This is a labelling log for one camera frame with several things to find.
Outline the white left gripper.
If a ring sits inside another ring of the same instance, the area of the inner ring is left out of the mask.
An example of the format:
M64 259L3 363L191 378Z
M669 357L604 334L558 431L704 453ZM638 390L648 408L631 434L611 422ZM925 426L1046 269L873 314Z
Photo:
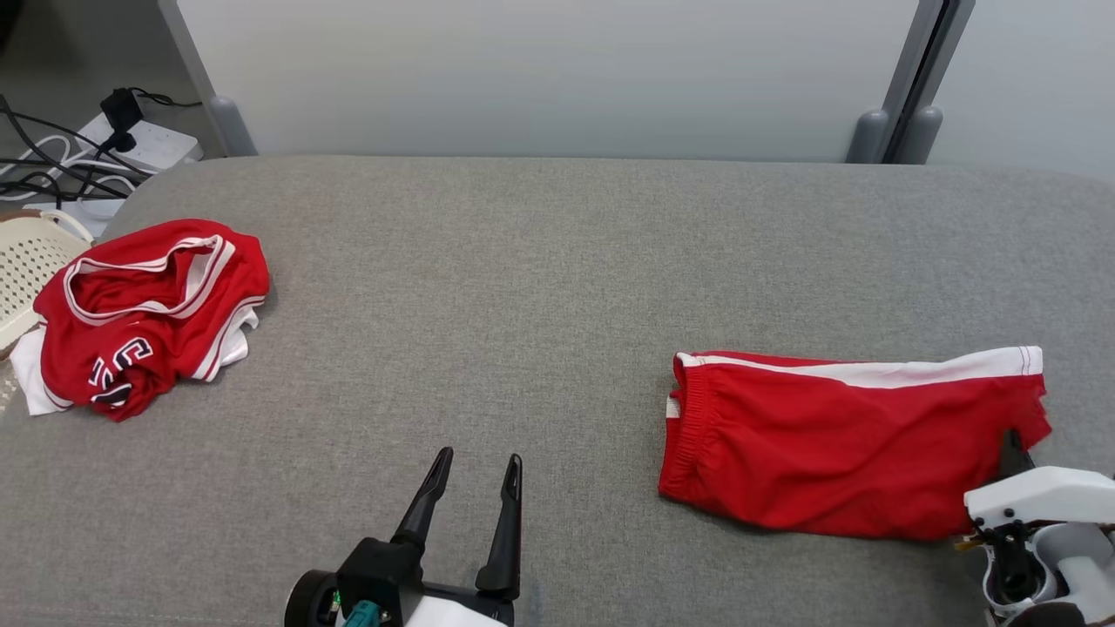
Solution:
M436 504L449 484L454 448L439 448L425 479L395 528L392 543L425 548ZM392 626L515 626L522 554L523 460L512 454L500 488L500 517L489 554L476 575L481 592L454 586L421 586L404 602Z

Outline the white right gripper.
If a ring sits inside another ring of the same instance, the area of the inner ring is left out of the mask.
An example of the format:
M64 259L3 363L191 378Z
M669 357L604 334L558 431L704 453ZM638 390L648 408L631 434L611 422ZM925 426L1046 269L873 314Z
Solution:
M979 529L1011 523L1114 523L1114 481L1088 469L1036 467L1018 430L1004 433L999 479L964 492Z

